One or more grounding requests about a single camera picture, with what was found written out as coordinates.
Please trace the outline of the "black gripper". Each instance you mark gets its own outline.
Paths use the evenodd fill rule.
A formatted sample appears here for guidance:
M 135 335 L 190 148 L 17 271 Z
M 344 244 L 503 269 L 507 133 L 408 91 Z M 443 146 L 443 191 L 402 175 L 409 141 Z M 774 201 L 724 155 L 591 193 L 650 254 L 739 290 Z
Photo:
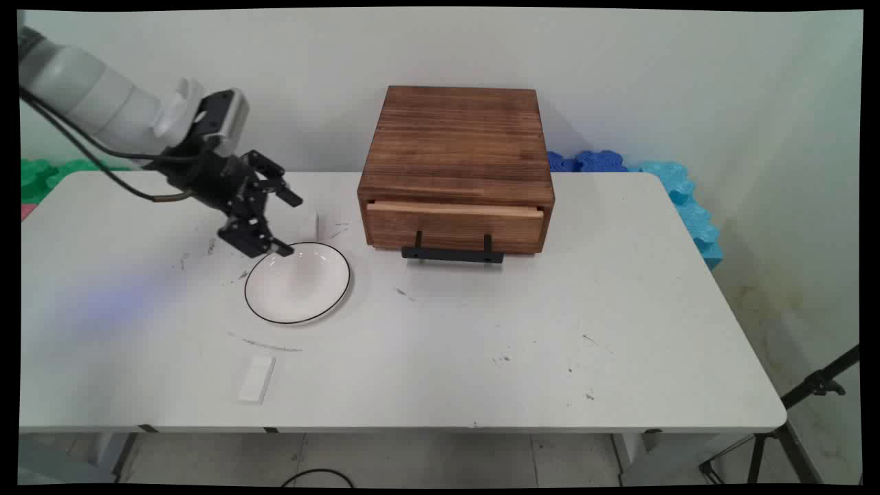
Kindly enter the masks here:
M 282 166 L 256 150 L 245 153 L 244 159 L 207 151 L 195 161 L 164 160 L 167 182 L 226 215 L 218 237 L 249 258 L 295 253 L 288 243 L 274 237 L 265 216 L 267 200 L 254 193 L 275 194 L 292 208 L 301 206 L 304 200 L 289 187 L 284 175 Z

